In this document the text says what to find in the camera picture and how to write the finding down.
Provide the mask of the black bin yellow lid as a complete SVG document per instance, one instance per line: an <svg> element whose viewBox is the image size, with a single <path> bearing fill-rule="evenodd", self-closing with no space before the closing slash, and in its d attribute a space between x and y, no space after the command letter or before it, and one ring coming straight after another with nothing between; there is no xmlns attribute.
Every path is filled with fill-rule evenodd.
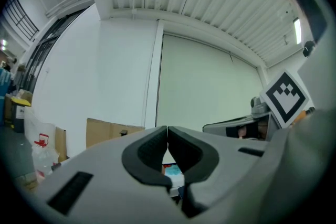
<svg viewBox="0 0 336 224"><path fill-rule="evenodd" d="M31 107L31 103L27 100L12 97L12 124L11 127L16 133L24 133L24 116L25 108Z"/></svg>

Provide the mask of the blue bin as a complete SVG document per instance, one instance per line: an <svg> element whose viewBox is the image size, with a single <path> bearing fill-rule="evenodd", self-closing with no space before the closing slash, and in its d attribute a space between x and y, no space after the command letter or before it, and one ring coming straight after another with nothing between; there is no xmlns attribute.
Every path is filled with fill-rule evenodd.
<svg viewBox="0 0 336 224"><path fill-rule="evenodd" d="M3 126L5 121L10 121L12 117L11 95L8 94L11 84L12 74L0 67L0 126Z"/></svg>

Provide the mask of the large cardboard sheet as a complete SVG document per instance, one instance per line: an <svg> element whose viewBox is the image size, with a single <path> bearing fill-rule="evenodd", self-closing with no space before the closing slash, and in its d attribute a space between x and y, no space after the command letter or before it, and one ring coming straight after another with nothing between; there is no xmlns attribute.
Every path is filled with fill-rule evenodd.
<svg viewBox="0 0 336 224"><path fill-rule="evenodd" d="M86 123L86 148L102 143L107 140L121 137L119 132L128 130L128 134L133 134L145 130L142 126L122 125L106 121L87 118Z"/></svg>

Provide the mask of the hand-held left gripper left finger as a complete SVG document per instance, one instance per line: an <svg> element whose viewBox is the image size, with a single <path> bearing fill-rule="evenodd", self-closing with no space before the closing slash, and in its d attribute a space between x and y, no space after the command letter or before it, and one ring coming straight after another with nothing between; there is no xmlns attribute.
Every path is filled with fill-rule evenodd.
<svg viewBox="0 0 336 224"><path fill-rule="evenodd" d="M167 127L161 126L128 145L122 152L122 165L138 182L170 191L172 181L162 173L167 146Z"/></svg>

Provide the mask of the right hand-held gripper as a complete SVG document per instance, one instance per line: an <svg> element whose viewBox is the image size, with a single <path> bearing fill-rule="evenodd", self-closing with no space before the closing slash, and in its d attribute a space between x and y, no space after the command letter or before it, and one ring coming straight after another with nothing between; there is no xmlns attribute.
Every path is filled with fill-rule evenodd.
<svg viewBox="0 0 336 224"><path fill-rule="evenodd" d="M295 121L308 101L303 88L284 70L259 96L251 99L249 115L206 124L202 131L231 138L270 141L277 130L285 129Z"/></svg>

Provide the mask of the black wall speaker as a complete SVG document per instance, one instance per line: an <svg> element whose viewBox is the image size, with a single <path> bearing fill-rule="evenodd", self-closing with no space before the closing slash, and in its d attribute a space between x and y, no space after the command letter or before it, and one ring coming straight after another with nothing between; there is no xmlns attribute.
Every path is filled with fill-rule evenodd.
<svg viewBox="0 0 336 224"><path fill-rule="evenodd" d="M305 58L308 58L311 55L311 53L315 49L315 46L316 46L316 44L315 44L314 41L307 41L305 43L305 45L303 47L303 51L302 51Z"/></svg>

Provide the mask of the teal plastic bag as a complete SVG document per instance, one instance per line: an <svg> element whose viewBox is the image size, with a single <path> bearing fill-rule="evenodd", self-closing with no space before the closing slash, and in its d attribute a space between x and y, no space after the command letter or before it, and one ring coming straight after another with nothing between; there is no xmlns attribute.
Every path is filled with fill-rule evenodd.
<svg viewBox="0 0 336 224"><path fill-rule="evenodd" d="M176 164L165 166L165 176L180 176L182 174L183 173Z"/></svg>

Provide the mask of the brown cardboard box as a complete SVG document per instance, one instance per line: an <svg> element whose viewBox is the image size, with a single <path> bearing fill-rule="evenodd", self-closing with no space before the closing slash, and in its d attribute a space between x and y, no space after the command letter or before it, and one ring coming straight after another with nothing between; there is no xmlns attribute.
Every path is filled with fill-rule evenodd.
<svg viewBox="0 0 336 224"><path fill-rule="evenodd" d="M20 89L16 95L18 98L28 101L32 103L33 94L30 91Z"/></svg>

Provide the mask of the black balcony railing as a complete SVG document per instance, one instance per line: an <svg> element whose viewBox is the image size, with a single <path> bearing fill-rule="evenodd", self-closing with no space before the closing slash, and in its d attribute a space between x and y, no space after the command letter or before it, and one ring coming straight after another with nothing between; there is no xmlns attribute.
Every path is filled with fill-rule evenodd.
<svg viewBox="0 0 336 224"><path fill-rule="evenodd" d="M19 0L7 0L4 6L4 13L19 29L19 31L29 40L32 41L39 29L27 15Z"/></svg>

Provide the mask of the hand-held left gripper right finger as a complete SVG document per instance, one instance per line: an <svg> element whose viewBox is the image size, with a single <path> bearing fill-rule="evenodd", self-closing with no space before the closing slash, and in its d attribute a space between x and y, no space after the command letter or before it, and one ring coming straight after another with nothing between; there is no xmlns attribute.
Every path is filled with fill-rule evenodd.
<svg viewBox="0 0 336 224"><path fill-rule="evenodd" d="M207 209L195 201L191 184L206 181L219 163L218 151L211 145L179 130L167 128L168 149L184 175L182 211L192 218Z"/></svg>

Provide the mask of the long narrow cardboard box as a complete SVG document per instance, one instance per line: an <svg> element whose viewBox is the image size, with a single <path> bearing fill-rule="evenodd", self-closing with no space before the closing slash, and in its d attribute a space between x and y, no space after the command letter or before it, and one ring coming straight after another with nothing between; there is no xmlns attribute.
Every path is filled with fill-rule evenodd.
<svg viewBox="0 0 336 224"><path fill-rule="evenodd" d="M55 128L55 150L58 153L59 163L67 159L66 130L59 127Z"/></svg>

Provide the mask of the long ceiling light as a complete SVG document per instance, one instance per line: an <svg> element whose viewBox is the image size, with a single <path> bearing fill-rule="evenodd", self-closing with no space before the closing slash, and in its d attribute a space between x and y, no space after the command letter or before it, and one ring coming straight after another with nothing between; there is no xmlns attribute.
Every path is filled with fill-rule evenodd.
<svg viewBox="0 0 336 224"><path fill-rule="evenodd" d="M301 31L300 19L298 17L294 19L293 24L295 28L296 42L299 45L302 42L302 31Z"/></svg>

